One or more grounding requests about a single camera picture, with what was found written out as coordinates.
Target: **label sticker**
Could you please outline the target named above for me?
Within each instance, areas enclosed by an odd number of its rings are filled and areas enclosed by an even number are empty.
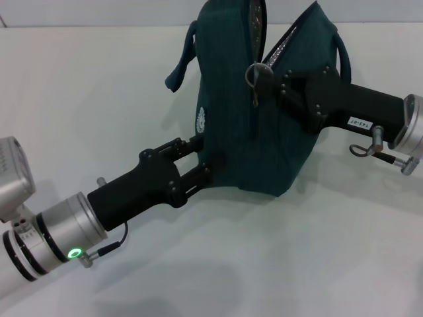
[[[358,119],[355,117],[350,117],[348,120],[349,125],[353,125],[354,127],[360,127],[365,130],[370,130],[371,126],[373,125],[373,122],[365,121],[363,119]]]

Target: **green fabric bag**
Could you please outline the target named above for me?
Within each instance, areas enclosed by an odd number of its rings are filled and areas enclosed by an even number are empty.
[[[335,25],[313,3],[262,60],[266,39],[264,0],[209,0],[186,35],[182,57],[166,85],[176,91],[195,57],[202,74],[196,133],[204,133],[200,164],[223,154],[225,165],[211,187],[279,196],[286,192],[312,151],[318,135],[309,135],[289,117],[276,98],[259,100],[245,80],[249,65],[271,65],[275,76],[336,67],[351,81],[348,55]]]

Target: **white wall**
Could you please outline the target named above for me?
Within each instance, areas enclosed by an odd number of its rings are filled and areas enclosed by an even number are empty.
[[[268,0],[270,23],[293,22],[313,0]],[[204,0],[2,0],[7,26],[181,25]],[[421,0],[321,0],[334,22],[422,22]]]

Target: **white surface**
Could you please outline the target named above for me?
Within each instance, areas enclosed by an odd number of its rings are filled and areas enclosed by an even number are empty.
[[[2,0],[7,26],[160,26],[195,20],[205,0]],[[293,22],[313,0],[267,0],[270,23]],[[419,0],[320,0],[335,22],[423,22]]]
[[[287,26],[271,26],[266,51]],[[423,24],[339,25],[353,81],[423,94]],[[0,31],[0,135],[24,147],[41,211],[138,153],[194,133],[199,70],[163,84],[186,27]],[[214,189],[130,222],[123,250],[78,262],[0,302],[2,317],[417,317],[423,310],[423,168],[353,157],[369,138],[322,132],[279,199]],[[187,170],[195,157],[182,163]],[[121,237],[122,229],[110,234]]]

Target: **bolt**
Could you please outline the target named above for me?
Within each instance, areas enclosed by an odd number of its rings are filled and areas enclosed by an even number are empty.
[[[372,134],[372,144],[371,147],[373,150],[378,153],[383,150],[383,127],[380,125],[375,126],[371,130]]]
[[[106,184],[107,184],[107,182],[106,182],[106,180],[104,179],[104,177],[99,177],[99,178],[97,178],[97,185],[98,185],[99,187],[104,186],[104,185],[106,185]]]

